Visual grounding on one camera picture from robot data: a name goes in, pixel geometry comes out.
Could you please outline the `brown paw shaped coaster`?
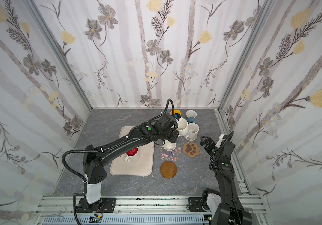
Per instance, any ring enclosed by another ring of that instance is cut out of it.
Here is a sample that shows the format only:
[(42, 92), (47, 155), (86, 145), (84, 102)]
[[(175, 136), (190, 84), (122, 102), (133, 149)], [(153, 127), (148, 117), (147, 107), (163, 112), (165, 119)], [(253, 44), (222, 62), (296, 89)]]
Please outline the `brown paw shaped coaster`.
[(185, 143), (183, 145), (182, 152), (190, 158), (194, 158), (200, 155), (200, 148), (194, 142)]

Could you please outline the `white speckled mug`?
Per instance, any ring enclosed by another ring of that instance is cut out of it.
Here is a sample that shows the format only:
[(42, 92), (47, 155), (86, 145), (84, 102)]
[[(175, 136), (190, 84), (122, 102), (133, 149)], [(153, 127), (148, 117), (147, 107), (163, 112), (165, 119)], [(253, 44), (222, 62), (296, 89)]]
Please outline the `white speckled mug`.
[(195, 138), (198, 136), (199, 126), (195, 123), (188, 124), (189, 133), (186, 137)]

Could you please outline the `plain white mug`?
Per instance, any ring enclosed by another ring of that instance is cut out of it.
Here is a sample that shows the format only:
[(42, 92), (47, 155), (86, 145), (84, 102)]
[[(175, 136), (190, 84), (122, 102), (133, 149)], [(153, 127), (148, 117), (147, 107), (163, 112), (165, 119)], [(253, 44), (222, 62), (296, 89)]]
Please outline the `plain white mug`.
[(189, 133), (189, 128), (188, 128), (188, 122), (186, 119), (181, 118), (178, 121), (178, 128), (177, 131), (179, 132), (178, 136), (179, 137), (185, 137)]

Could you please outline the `white grey mug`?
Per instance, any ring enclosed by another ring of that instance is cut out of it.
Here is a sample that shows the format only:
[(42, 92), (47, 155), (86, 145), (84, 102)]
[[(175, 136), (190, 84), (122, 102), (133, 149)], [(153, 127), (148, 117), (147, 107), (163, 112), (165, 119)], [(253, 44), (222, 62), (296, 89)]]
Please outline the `white grey mug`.
[(176, 148), (176, 143), (171, 143), (170, 141), (168, 140), (165, 140), (164, 144), (163, 144), (163, 148), (166, 150), (166, 151), (173, 151), (175, 150)]

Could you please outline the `yellow mug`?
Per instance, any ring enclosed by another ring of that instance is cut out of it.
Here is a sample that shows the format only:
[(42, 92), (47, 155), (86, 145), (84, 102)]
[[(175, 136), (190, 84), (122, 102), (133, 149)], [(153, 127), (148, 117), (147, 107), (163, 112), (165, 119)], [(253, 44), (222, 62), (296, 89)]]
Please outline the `yellow mug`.
[(181, 118), (181, 112), (179, 110), (172, 110), (170, 112), (171, 116), (173, 116), (174, 118), (176, 119), (179, 119)]

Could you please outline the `blue floral mug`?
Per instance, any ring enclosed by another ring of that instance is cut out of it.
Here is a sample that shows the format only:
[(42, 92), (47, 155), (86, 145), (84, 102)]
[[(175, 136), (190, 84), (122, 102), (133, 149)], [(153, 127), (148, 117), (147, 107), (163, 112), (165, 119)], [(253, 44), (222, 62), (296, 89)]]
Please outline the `blue floral mug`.
[(195, 123), (197, 117), (197, 113), (194, 110), (188, 110), (186, 112), (186, 120), (187, 122), (190, 123)]

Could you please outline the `pink flower shaped coaster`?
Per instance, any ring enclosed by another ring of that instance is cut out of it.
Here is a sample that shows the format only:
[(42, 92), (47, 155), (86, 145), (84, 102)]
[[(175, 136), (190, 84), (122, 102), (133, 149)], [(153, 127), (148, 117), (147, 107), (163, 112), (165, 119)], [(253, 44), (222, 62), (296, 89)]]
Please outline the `pink flower shaped coaster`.
[(161, 159), (164, 161), (176, 162), (179, 158), (179, 155), (182, 153), (182, 149), (175, 145), (173, 150), (167, 150), (163, 146), (160, 147)]

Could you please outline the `light brown cork coaster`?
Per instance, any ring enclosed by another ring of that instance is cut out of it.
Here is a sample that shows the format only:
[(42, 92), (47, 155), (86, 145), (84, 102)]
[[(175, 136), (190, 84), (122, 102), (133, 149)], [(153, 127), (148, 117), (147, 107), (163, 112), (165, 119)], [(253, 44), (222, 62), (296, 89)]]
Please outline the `light brown cork coaster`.
[(174, 162), (167, 161), (161, 164), (160, 174), (166, 179), (171, 179), (177, 174), (177, 166)]

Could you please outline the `white mug red inside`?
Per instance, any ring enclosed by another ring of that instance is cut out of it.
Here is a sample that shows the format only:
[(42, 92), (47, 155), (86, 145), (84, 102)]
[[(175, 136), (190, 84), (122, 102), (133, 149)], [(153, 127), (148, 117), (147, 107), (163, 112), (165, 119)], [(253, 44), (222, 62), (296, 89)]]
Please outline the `white mug red inside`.
[(138, 161), (139, 160), (139, 149), (138, 148), (134, 148), (131, 151), (126, 153), (126, 157), (124, 159), (125, 163), (130, 163), (130, 162), (134, 162), (134, 161)]

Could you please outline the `beige plastic tray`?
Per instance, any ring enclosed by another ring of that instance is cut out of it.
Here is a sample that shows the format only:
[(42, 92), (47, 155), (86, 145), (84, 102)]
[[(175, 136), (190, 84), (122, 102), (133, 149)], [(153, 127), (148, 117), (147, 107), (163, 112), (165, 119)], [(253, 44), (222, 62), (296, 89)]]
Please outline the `beige plastic tray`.
[(111, 163), (112, 175), (149, 176), (152, 173), (154, 143), (138, 147), (134, 156), (126, 153), (114, 159)]

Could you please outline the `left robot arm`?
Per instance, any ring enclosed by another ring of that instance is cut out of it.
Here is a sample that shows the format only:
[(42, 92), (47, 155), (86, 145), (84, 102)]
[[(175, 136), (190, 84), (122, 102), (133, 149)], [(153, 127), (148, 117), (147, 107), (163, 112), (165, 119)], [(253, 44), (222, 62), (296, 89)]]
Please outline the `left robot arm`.
[(171, 114), (162, 114), (156, 119), (132, 127), (125, 136), (103, 146), (89, 145), (82, 153), (85, 183), (84, 197), (80, 199), (76, 209), (87, 212), (97, 211), (102, 207), (101, 183), (107, 177), (104, 166), (117, 157), (144, 145), (156, 141), (169, 141), (175, 143), (179, 118)]

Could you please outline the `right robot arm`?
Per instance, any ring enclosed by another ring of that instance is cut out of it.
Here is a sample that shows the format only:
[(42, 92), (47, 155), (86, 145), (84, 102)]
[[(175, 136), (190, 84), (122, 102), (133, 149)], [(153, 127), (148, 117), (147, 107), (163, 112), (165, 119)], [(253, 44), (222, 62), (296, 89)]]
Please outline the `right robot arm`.
[(251, 213), (246, 212), (237, 195), (235, 170), (231, 164), (231, 154), (235, 148), (229, 135), (221, 135), (218, 142), (202, 136), (200, 144), (210, 156), (209, 169), (214, 172), (219, 185), (221, 202), (212, 215), (212, 225), (251, 225)]

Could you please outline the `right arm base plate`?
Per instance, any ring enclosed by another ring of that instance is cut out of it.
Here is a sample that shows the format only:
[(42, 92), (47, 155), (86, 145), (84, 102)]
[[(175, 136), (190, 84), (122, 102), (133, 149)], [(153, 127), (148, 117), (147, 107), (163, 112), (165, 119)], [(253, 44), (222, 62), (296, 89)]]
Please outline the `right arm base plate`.
[(209, 210), (206, 200), (201, 197), (189, 197), (186, 208), (190, 212), (207, 212)]

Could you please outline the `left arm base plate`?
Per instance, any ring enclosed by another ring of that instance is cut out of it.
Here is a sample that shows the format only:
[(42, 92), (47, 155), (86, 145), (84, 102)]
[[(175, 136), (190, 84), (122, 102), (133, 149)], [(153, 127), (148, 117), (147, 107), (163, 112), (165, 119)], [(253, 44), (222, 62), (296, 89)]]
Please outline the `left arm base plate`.
[(101, 198), (90, 204), (86, 198), (81, 198), (76, 204), (77, 213), (113, 213), (116, 205), (116, 198)]

